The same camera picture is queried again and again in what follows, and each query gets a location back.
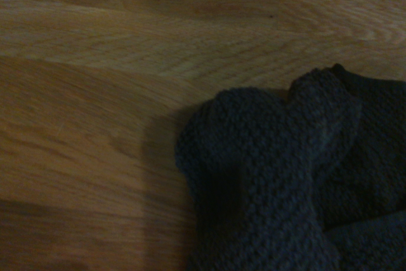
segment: knit texture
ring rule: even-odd
[[[199,235],[187,269],[406,270],[405,143],[403,82],[336,65],[287,101],[222,91],[176,144]]]

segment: folded cloth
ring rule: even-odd
[[[205,103],[176,144],[197,213],[188,270],[406,270],[405,108],[405,83],[340,65],[287,101],[239,88]]]

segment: wood grain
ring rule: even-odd
[[[190,114],[314,67],[406,80],[406,0],[0,0],[0,269],[183,270]]]

